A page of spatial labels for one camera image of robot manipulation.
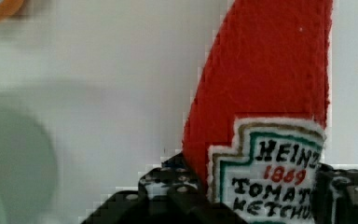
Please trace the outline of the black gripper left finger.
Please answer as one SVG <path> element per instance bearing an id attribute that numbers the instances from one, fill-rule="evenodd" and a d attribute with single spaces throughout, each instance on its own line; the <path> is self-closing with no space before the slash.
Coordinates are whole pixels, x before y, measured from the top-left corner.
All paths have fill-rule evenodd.
<path id="1" fill-rule="evenodd" d="M 179 153 L 142 176 L 137 190 L 109 197 L 81 224 L 248 224 L 222 203 L 211 203 Z"/>

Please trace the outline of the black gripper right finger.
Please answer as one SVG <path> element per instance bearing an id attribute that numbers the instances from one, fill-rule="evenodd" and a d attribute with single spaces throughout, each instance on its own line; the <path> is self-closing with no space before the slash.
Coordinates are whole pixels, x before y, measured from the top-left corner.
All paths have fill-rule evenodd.
<path id="1" fill-rule="evenodd" d="M 316 224 L 358 224 L 358 169 L 334 169 L 322 163 L 311 199 Z"/>

